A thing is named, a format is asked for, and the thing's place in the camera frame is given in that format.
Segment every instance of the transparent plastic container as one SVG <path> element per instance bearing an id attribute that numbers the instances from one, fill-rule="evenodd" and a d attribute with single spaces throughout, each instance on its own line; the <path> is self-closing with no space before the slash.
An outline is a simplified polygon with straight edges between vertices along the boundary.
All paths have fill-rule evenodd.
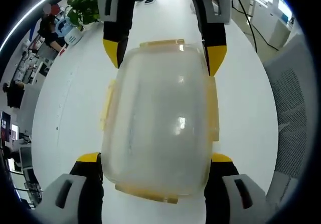
<path id="1" fill-rule="evenodd" d="M 117 189 L 164 201 L 204 188 L 218 128 L 208 116 L 208 102 L 215 101 L 208 81 L 204 55 L 182 41 L 126 53 L 108 103 L 101 155 L 103 173 Z"/>

